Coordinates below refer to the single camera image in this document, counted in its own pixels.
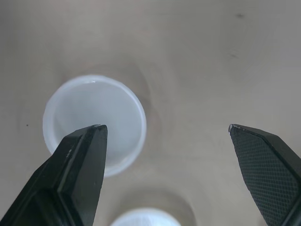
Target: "gray surface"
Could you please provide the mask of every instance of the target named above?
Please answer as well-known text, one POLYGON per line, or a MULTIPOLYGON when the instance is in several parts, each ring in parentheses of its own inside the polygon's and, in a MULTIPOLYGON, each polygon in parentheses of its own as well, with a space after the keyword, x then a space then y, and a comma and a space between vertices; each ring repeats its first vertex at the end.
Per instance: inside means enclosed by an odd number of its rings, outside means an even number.
POLYGON ((298 0, 3 0, 0 215, 49 152, 42 115, 69 78, 130 87, 147 115, 137 161, 105 179, 95 225, 137 206, 190 226, 261 226, 230 123, 279 135, 300 154, 298 0))

